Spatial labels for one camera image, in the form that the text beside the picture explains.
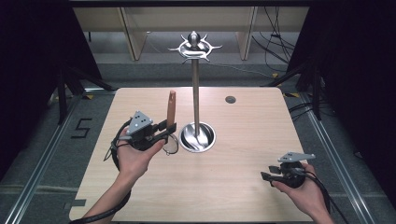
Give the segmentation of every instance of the black cable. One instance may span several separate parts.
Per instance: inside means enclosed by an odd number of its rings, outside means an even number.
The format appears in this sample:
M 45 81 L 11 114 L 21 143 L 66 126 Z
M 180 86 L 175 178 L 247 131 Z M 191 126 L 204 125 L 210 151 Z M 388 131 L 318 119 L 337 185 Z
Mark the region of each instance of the black cable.
M 285 43 L 287 43 L 289 46 L 291 46 L 291 48 L 287 47 L 287 48 L 289 48 L 289 49 L 294 49 L 294 48 L 296 47 L 295 45 L 293 45 L 293 44 L 291 44 L 290 42 L 286 41 L 284 38 L 282 38 L 282 41 L 285 42 Z
M 306 113 L 308 113 L 308 112 L 311 111 L 311 110 L 312 110 L 312 108 L 309 108 L 309 109 L 305 110 L 303 113 L 291 117 L 291 119 L 292 119 L 293 121 L 296 121 L 297 119 L 300 118 L 301 115 L 306 114 Z
M 287 42 L 287 41 L 284 40 L 284 39 L 282 38 L 281 34 L 280 34 L 280 28 L 279 28 L 279 7 L 275 7 L 275 9 L 276 9 L 276 21 L 275 21 L 275 24 L 274 24 L 274 23 L 272 22 L 272 20 L 271 20 L 271 17 L 270 17 L 270 15 L 269 15 L 268 11 L 267 11 L 267 8 L 264 7 L 264 10 L 265 10 L 265 13 L 266 13 L 266 15 L 267 15 L 267 18 L 268 18 L 268 20 L 269 20 L 269 22 L 271 23 L 271 26 L 272 26 L 272 28 L 273 28 L 273 32 L 272 32 L 272 34 L 271 34 L 271 38 L 272 38 L 272 37 L 277 37 L 277 38 L 279 38 L 280 43 L 281 43 L 280 46 L 282 47 L 283 53 L 285 54 L 285 57 L 286 57 L 286 59 L 287 59 L 287 61 L 288 61 L 288 63 L 289 63 L 288 55 L 289 55 L 289 57 L 290 57 L 290 54 L 289 54 L 289 52 L 287 51 L 286 46 L 285 46 L 284 43 L 283 43 L 283 42 Z
M 262 48 L 264 49 L 266 52 L 269 52 L 270 54 L 272 54 L 274 57 L 278 58 L 280 61 L 282 61 L 283 63 L 288 63 L 288 61 L 286 61 L 285 59 L 281 58 L 279 55 L 277 55 L 276 53 L 274 53 L 273 51 L 271 51 L 270 49 L 268 49 L 267 47 L 265 47 L 264 45 L 262 45 L 259 41 L 256 40 L 256 38 L 254 36 L 252 36 L 253 40 Z
M 326 188 L 324 187 L 324 184 L 318 179 L 318 177 L 313 174 L 312 172 L 305 172 L 306 174 L 309 175 L 305 175 L 306 177 L 308 177 L 309 179 L 311 179 L 312 181 L 314 181 L 318 187 L 320 188 L 320 190 L 322 191 L 323 197 L 329 199 L 330 203 L 332 203 L 332 206 L 335 208 L 335 210 L 337 210 L 338 214 L 340 214 L 341 218 L 344 220 L 344 222 L 346 224 L 348 224 L 349 222 L 347 221 L 347 218 L 345 217 L 345 215 L 341 212 L 341 209 L 337 206 L 337 204 L 335 203 L 335 201 L 332 199 L 332 197 L 329 194 L 329 191 L 326 190 Z
M 289 112 L 291 113 L 291 112 L 293 112 L 294 110 L 303 108 L 303 107 L 308 106 L 308 105 L 312 105 L 312 103 L 303 103 L 303 104 L 300 104 L 300 105 L 295 105 L 294 107 L 291 107 L 291 108 L 289 109 Z
M 278 46 L 282 47 L 281 44 L 278 44 L 278 43 L 276 43 L 276 42 L 274 42 L 274 41 L 268 39 L 267 37 L 265 37 L 265 36 L 262 34 L 262 32 L 259 32 L 259 34 L 260 34 L 260 35 L 262 36 L 262 38 L 265 39 L 267 42 L 270 42 L 271 44 L 278 45 Z M 288 46 L 285 46 L 285 48 L 286 48 L 286 49 L 294 50 L 293 48 L 288 47 Z
M 119 165 L 119 159 L 117 158 L 117 149 L 118 147 L 122 147 L 122 146 L 126 146 L 126 145 L 130 145 L 130 144 L 121 144 L 119 146 L 117 146 L 117 143 L 119 141 L 120 138 L 120 134 L 122 133 L 122 130 L 124 130 L 124 128 L 126 126 L 128 126 L 131 123 L 131 119 L 129 119 L 128 121 L 126 121 L 124 124 L 122 124 L 121 128 L 119 129 L 119 131 L 116 134 L 116 137 L 114 137 L 113 141 L 110 144 L 110 148 L 108 149 L 107 154 L 105 155 L 105 159 L 104 161 L 106 161 L 110 155 L 113 158 L 114 164 L 116 165 L 117 169 L 120 170 L 120 165 Z M 84 223 L 91 223 L 97 220 L 101 220 L 103 218 L 109 217 L 111 215 L 116 214 L 118 211 L 121 210 L 121 208 L 123 206 L 125 206 L 125 204 L 128 203 L 129 198 L 131 197 L 131 191 L 129 190 L 129 192 L 125 195 L 125 197 L 122 199 L 122 201 L 117 204 L 115 207 L 113 207 L 112 209 L 105 211 L 101 214 L 95 215 L 95 216 L 91 216 L 91 217 L 83 217 L 83 218 L 79 218 L 76 220 L 73 220 L 71 222 L 69 222 L 69 224 L 84 224 Z
M 275 56 L 276 58 L 278 58 L 280 61 L 284 62 L 285 64 L 289 64 L 288 61 L 284 60 L 284 59 L 283 59 L 282 57 L 280 57 L 278 54 L 276 54 L 276 53 L 274 53 L 273 51 L 269 50 L 270 42 L 272 42 L 271 39 L 272 39 L 272 37 L 270 37 L 270 41 L 267 43 L 267 47 L 262 47 L 262 48 L 266 49 L 266 51 L 265 51 L 265 53 L 264 53 L 265 65 L 267 65 L 267 67 L 269 67 L 270 69 L 272 69 L 272 70 L 274 70 L 274 71 L 277 71 L 277 72 L 287 72 L 287 70 L 279 70 L 279 69 L 276 69 L 276 68 L 270 66 L 270 64 L 268 64 L 268 62 L 267 62 L 267 52 L 270 52 L 273 56 Z

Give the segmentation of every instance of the black curtain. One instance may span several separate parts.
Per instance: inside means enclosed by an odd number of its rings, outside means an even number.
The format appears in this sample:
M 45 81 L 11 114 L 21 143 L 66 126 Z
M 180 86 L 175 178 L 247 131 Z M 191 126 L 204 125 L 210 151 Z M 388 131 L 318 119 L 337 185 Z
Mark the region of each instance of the black curtain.
M 61 70 L 101 76 L 67 0 L 0 1 L 0 52 L 1 179 L 28 144 Z
M 321 68 L 326 94 L 396 208 L 396 2 L 349 2 Z

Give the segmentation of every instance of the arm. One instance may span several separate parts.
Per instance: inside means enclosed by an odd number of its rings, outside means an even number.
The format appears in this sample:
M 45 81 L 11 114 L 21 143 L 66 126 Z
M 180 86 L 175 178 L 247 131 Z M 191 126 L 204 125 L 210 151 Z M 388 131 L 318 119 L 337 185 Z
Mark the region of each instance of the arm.
M 312 165 L 303 163 L 303 167 L 307 172 L 315 173 Z M 315 223 L 318 224 L 333 224 L 332 217 L 327 212 L 327 208 L 323 199 L 320 188 L 309 178 L 297 189 L 292 189 L 289 186 L 273 181 L 274 187 L 281 192 L 286 193 L 294 204 L 302 212 L 309 215 Z
M 127 129 L 124 129 L 121 135 L 125 135 L 126 130 Z M 118 146 L 125 143 L 127 142 L 119 141 Z M 120 173 L 113 185 L 102 195 L 84 217 L 95 216 L 118 205 L 134 186 L 137 179 L 147 171 L 151 158 L 163 148 L 163 144 L 164 140 L 161 140 L 146 151 L 136 150 L 130 145 L 119 147 L 117 153 L 120 162 Z M 113 216 L 110 216 L 93 223 L 109 223 L 112 218 Z

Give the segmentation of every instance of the wooden handle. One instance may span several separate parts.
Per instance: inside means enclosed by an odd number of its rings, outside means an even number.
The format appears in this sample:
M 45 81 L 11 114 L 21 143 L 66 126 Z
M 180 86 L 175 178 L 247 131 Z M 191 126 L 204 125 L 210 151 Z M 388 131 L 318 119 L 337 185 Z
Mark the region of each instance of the wooden handle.
M 166 126 L 169 127 L 175 123 L 175 114 L 176 114 L 176 92 L 169 92 L 169 100 L 168 100 L 168 114 L 167 114 L 167 122 Z

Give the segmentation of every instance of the wooden table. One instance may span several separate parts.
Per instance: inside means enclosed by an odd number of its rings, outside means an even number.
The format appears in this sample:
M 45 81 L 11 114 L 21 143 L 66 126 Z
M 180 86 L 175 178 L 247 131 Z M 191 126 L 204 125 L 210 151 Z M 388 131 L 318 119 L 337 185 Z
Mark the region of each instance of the wooden table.
M 117 168 L 103 161 L 121 124 L 140 110 L 166 119 L 169 91 L 177 92 L 177 135 L 193 122 L 192 88 L 120 89 L 108 111 L 70 218 L 82 217 L 110 187 Z M 236 98 L 234 104 L 225 101 Z M 279 165 L 288 151 L 303 152 L 283 96 L 277 88 L 200 88 L 200 121 L 211 125 L 215 145 L 203 153 L 161 151 L 137 181 L 130 201 L 114 221 L 267 222 L 309 221 L 260 171 Z

